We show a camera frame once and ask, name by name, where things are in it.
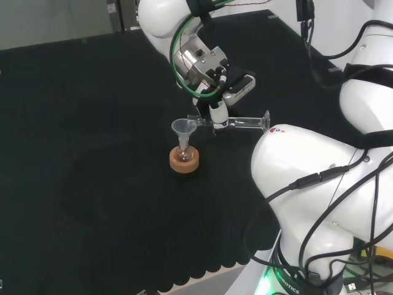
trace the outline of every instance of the logo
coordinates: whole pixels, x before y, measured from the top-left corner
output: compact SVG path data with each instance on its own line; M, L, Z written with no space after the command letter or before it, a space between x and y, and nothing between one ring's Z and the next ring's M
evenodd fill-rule
M296 290L294 287L292 287L290 284L288 284L285 279L280 275L279 272L277 272L278 276L280 277L281 281L289 288L291 289L293 292L295 292L296 294L300 294L299 290Z

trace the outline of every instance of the black cable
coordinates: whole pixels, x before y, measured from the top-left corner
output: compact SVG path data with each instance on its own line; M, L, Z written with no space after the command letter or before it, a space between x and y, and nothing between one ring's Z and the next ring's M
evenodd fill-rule
M349 52L351 52L352 50L354 50L356 48L356 45L360 42L360 40L363 37L363 34L365 32L365 30L369 27L369 26L383 26L385 28L389 28L393 30L393 24L388 23L388 22L384 22L382 20L369 20L368 22L366 22L363 27L360 29L359 34L357 35L357 38L355 40L355 42L348 48L346 49L344 52L341 52L339 54L336 55L330 55L330 56L326 56L326 55L316 55L318 58L321 58L323 60L335 60L337 58L343 57L345 55L347 55Z
M356 162L349 165L349 169L353 169L356 166L358 166L360 163L362 163L364 161L364 159L366 159L367 153L368 153L368 149L365 149L363 151L362 156Z
M344 264L351 264L353 266L361 266L363 264L367 264L370 262L371 257L369 257L365 262L351 262L351 261L345 261L345 260L341 260L341 259L334 259L332 261L330 261L329 263L329 270L330 270L330 275L329 277L326 279L326 281L330 281L330 279L333 276L333 264L334 262L340 262L340 263L344 263Z
M366 22L366 24L368 24L367 26L370 26L370 25L376 25L376 23L379 23L379 22L381 22L381 26L388 26L389 28L392 28L393 29L393 24L390 24L390 23L386 23L386 22L382 22L382 21L377 21L377 20L370 20L369 22ZM307 48L307 51L308 51L308 58L309 58L309 60L310 60L310 64L311 64L311 74L312 74L312 76L313 76L313 78L314 78L314 80L315 80L315 82L316 83L318 83L318 85L319 86L321 86L323 89L327 89L327 90L334 90L334 89L338 89L338 88L340 88L344 83L347 83L348 81L350 81L350 80L352 80L352 79L354 79L356 76L358 76L358 75L360 75L360 74L363 74L363 73L365 73L365 72L367 72L367 71L371 71L371 70L373 70L373 69L381 69L381 68L393 68L393 65L373 65L373 66L368 66L368 67L365 67L365 68L363 68L363 69L361 69L361 70L359 70L359 71L357 71L357 72L354 72L353 74L351 74L350 76L348 76L346 79L344 79L343 81L341 81L341 82L339 82L339 83L337 83L337 84L332 84L332 85L327 85L327 84L325 84L325 83L323 83L322 81L323 81L323 78L318 74L318 72L314 69L314 67L313 67L313 55L311 54L311 42L312 42L312 40L313 40L313 36L314 36L314 27L315 27L315 22L314 22L314 20L311 20L311 34L310 34L310 36L309 36L309 41L308 41L308 43L306 42L306 48Z
M243 232L243 246L244 246L244 250L246 251L246 254L247 254L247 256L248 257L250 257L252 260L254 260L255 262L258 262L258 263L260 263L260 264L263 264L263 265L265 265L265 266L270 266L270 267L274 267L274 268L277 268L277 269L287 269L287 270L289 270L289 271L298 271L299 270L299 267L295 267L295 266L290 266L290 265L282 265L282 264L274 264L274 263L272 263L272 262L269 262L269 261L264 261L264 260L262 260L262 259L259 259L258 257L255 257L254 255L251 255L251 253L249 252L249 250L248 250L248 247L247 247L247 243L246 243L246 237L247 237L247 234L248 234L248 232L249 232L249 230L250 230L250 228L251 228L251 225L254 223L254 219L257 217L257 215L259 214L259 212L260 212L260 210L264 207L264 206L266 206L267 204L269 204L271 201L273 201L275 198L277 198L277 197L279 197L280 195L282 195L282 194L285 194L286 192L289 192L291 190L291 188L289 187L289 186L287 186L287 187L285 187L285 188L283 188L283 189L280 189L279 191L277 191L277 192L275 192L273 195L271 195L271 196L269 196L268 198L266 198L266 202L262 202L259 206L258 206L258 208L255 210L255 212L254 212L254 214L252 215L252 217L248 220L248 222L247 222L247 225L246 225L246 227L245 227L245 229L244 229L244 232Z
M381 168L387 160L389 160L390 157L387 156L385 157L378 168ZM370 233L370 241L374 239L375 235L375 223L376 223L376 209L378 206L378 193L379 193L379 173L375 175L375 190L374 190L374 203L373 203L373 213L371 217L371 233ZM370 256L371 256L371 262L368 263L368 269L370 270L370 285L371 285L371 294L374 294L374 278L373 278L373 264L372 262L375 259L376 256L376 249L373 249L373 247L370 247Z
M393 152L390 153L386 158L390 159L393 156ZM318 218L318 220L314 223L314 225L310 228L309 232L307 233L307 236L305 237L302 246L300 247L300 252L299 252L299 266L301 271L305 274L305 276L308 276L308 271L306 269L308 268L309 264L317 259L320 258L326 258L326 257L334 257L334 256L343 256L343 255L348 255L351 254L355 251L360 251L364 250L366 248L369 248L370 246L375 245L376 243L380 242L382 239L387 237L391 231L393 231L393 224L391 224L381 235L376 237L374 240L370 241L369 243L366 243L365 245L358 247L358 248L353 248L349 250L344 250L344 251L337 251L333 253L326 253L326 254L320 254L313 256L309 258L306 262L306 265L303 266L303 258L305 254L305 249L306 246L311 238L311 236L315 233L316 229L322 224L322 222L326 219L326 217L344 200L346 199L349 195L351 195L356 189L358 189L361 185L372 179L373 177L376 176L377 173L382 172L385 170L387 167L393 164L393 159L388 160L382 167L378 167L376 170L373 172L369 173L368 175L364 176L360 181L355 183L352 187L350 187L346 192L344 192L337 200L334 201L332 205L330 205L325 212Z

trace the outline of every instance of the cable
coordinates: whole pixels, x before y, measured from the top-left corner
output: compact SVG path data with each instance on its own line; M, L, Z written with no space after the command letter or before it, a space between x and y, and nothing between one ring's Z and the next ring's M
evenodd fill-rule
M364 149L362 156L354 163L349 165L349 169L353 169L364 161L368 153L368 149Z
M328 279L326 279L326 281L330 281L330 279L333 277L333 264L334 264L334 262L351 264L353 266L361 266L363 264L369 263L370 259L371 259L371 257L368 257L368 259L365 262L351 262L351 261L345 261L345 260L341 260L341 259L334 259L334 260L330 261L330 263L329 263L330 275L329 275Z
M349 52L351 52L352 50L354 50L356 48L356 45L360 42L360 40L362 39L362 36L363 36L365 30L369 26L383 26L385 28L389 28L389 29L393 30L393 24L391 24L391 23L384 22L382 20L369 20L360 29L360 32L357 35L357 38L356 38L355 42L348 49L346 49L344 52L341 52L341 53L336 54L336 55L317 55L317 57L321 58L323 60L335 60L337 58L340 58L340 57L343 57L343 56L347 55Z
M260 4L266 4L269 3L273 0L267 0L265 2L259 2L259 3L244 3L244 4L229 4L229 5L225 5L225 6L246 6L246 5L260 5Z
M393 29L393 24L386 23L386 22L382 22L382 21L377 21L377 20L375 20L375 21L374 21L374 20L370 20L369 22L366 22L366 24L365 24L366 27L364 28L364 30L365 30L368 26L370 26L370 25L376 25L377 23L383 23L383 24L384 24L384 25L381 24L381 26L388 26L388 25L389 25L389 27ZM307 43L307 41L304 40L304 42L305 42L305 45L306 45L306 48L307 48L308 58L309 58L310 64L311 64L311 74L313 75L313 78L314 78L315 82L317 82L318 85L321 86L323 89L327 89L327 90L338 89L338 88L340 88L344 83L347 83L348 81L354 79L354 78L357 77L358 75L363 74L363 73L365 73L365 72L367 72L367 71L371 71L371 70L373 70L373 69L393 68L393 65L373 65L373 66L368 66L368 67L366 67L366 68L364 68L364 69L359 70L358 72L354 72L353 74L351 74L350 76L348 76L345 80L343 80L343 81L341 81L341 82L339 82L339 83L337 83L337 84L333 84L333 85L324 84L324 83L322 82L322 77L318 74L318 72L317 72L316 70L314 70L314 67L313 67L313 55L311 54L311 42L312 42L313 36L314 36L314 27L315 27L314 19L311 20L310 25L311 25L311 33L310 33L310 36L309 36L309 41L308 41L308 43ZM334 55L333 57L335 57L335 58L341 57L341 54L343 54L343 53L340 53L340 54L339 54L340 56L337 55L337 57L335 57L336 55Z
M251 225L254 223L254 219L257 217L257 215L259 214L260 210L266 206L267 204L269 204L271 201L273 201L274 199L278 198L280 195L285 194L286 192L289 192L291 190L290 186L287 186L283 189L280 189L279 191L275 192L273 195L269 196L268 198L266 198L266 202L262 202L258 208L255 210L254 214L252 215L252 217L248 220L246 227L244 228L244 232L243 232L243 246L244 246L244 250L246 251L246 254L248 257L250 257L252 260L254 260L255 262L258 262L260 264L263 264L265 266L270 266L270 267L274 267L276 269L287 269L289 271L298 271L299 267L295 267L295 266L290 266L290 265L282 265L282 264L274 264L272 262L269 261L264 261L262 259L259 259L258 257L255 257L254 255L251 255L251 253L248 250L247 247L247 243L246 243L246 237L247 234L251 228Z
M364 69L359 70L358 72L353 73L352 75L348 76L344 81L334 84L334 85L326 85L323 84L321 81L318 81L319 79L316 79L316 82L323 88L323 89L338 89L340 88L343 84L347 83L349 80L354 79L356 76L363 74L365 72L371 71L373 69L382 69L382 68L393 68L393 65L374 65L374 66L368 66Z
M227 1L223 1L223 2L221 2L221 3L217 3L216 4L216 7L220 7L220 6L223 6L223 5L226 5L226 3L230 3L230 2L233 2L234 0L227 0Z
M190 24L190 22L194 19L194 17L192 15L189 15L188 17L185 18L185 20L181 23L181 25L178 27L178 29L176 30L173 38L172 38L172 42L171 42L171 46L169 48L169 62L171 64L171 68L172 68L172 72L175 75L176 81L179 85L181 85L186 91L188 91L190 94L193 95L193 97L199 99L199 100L210 100L211 98L214 98L217 93L219 92L219 87L209 93L209 94L202 94L202 93L197 93L195 91L193 91L190 87L188 87L185 82L179 78L179 74L176 71L176 64L174 62L173 56L175 54L175 48L176 48L176 44L179 42L180 36L181 34L184 32L185 28Z
M385 159L390 159L393 156L393 152L390 153ZM320 258L326 258L326 257L334 257L334 256L343 256L343 255L348 255L351 254L355 251L359 251L360 248L361 250L364 250L366 248L369 248L370 246L373 246L374 244L378 243L380 240L384 239L389 233L393 230L393 224L389 226L381 235L376 237L374 240L370 241L369 243L366 243L365 245L359 247L359 248L353 248L350 250L345 250L345 251L337 251L334 253L326 253L326 254L320 254L313 256L309 258L306 262L306 265L303 266L303 258L305 255L305 250L306 246L311 239L311 236L315 233L316 229L322 224L322 222L328 217L328 215L344 200L346 199L349 195L351 195L356 189L358 189L360 186L362 186L364 183L372 179L373 177L376 176L377 173L382 172L385 170L387 167L393 164L393 160L388 160L382 167L378 167L376 170L373 172L369 173L368 175L364 176L360 181L355 183L352 187L350 187L346 192L344 192L337 200L334 201L332 205L330 205L325 212L318 218L318 220L314 223L314 225L310 228L309 232L307 233L301 247L300 247L300 252L299 252L299 266L301 271L305 274L305 276L308 276L308 266L309 264Z
M390 157L387 156L385 157L378 168L381 168L382 165L386 163L387 160L389 160ZM370 233L370 241L374 239L375 235L375 223L376 223L376 209L378 206L378 192L379 192L379 173L375 175L375 190L374 190L374 204L373 204L373 213L372 213L372 218L371 218L371 233ZM375 259L376 255L376 249L373 249L373 247L370 247L370 257L371 260L373 261ZM368 263L368 269L370 270L370 285L371 285L371 294L374 294L374 278L373 278L373 264L372 261Z

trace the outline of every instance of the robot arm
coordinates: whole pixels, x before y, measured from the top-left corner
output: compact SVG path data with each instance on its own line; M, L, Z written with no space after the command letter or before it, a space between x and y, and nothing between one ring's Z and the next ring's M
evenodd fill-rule
M225 2L213 4L214 9ZM211 119L215 129L225 128L229 125L227 107L255 87L255 78L232 65L220 47L209 49L198 37L201 20L193 18L189 3L143 0L139 22L149 41L169 61L177 84L194 97L200 116Z

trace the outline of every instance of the connector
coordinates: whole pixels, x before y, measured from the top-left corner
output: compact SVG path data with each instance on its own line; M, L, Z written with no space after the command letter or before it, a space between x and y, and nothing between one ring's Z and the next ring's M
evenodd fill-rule
M313 185L318 184L320 182L321 182L321 176L318 173L314 173L314 174L308 175L306 177L299 178L294 183L291 183L289 185L289 187L291 190L304 189L306 187L313 186Z
M321 176L321 182L324 183L325 181L329 181L333 178L343 176L348 171L349 171L348 166L335 167L329 170L322 171L319 173L319 175Z

